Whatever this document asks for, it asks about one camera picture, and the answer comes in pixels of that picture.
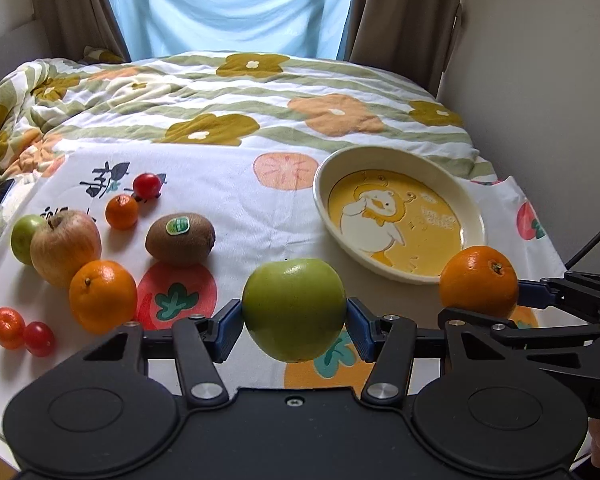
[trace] kiwi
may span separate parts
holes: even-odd
[[[144,246],[151,256],[176,267],[204,260],[216,242],[212,223],[197,213],[176,213],[158,218],[146,234]]]

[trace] brown curtain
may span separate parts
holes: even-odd
[[[438,92],[460,0],[352,0],[345,59]]]
[[[129,60],[109,0],[33,0],[54,56],[82,59],[86,46],[106,48]]]

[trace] blue curtain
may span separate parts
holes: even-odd
[[[110,0],[133,60],[187,50],[338,58],[350,0]]]

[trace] cartoon duck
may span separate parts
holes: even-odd
[[[412,202],[415,195],[409,193],[407,201],[404,201],[384,181],[357,186],[353,197],[355,202],[342,208],[340,231],[354,247],[393,267],[384,252],[395,242],[404,245],[404,238],[396,224],[404,217],[406,204]]]

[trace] cherry tomato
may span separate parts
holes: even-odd
[[[151,200],[158,196],[162,181],[153,173],[143,173],[134,179],[134,193],[143,200]]]
[[[9,307],[0,308],[0,346],[15,350],[24,345],[24,319]]]
[[[24,345],[36,357],[46,357],[56,349],[56,336],[46,324],[34,321],[24,329]]]

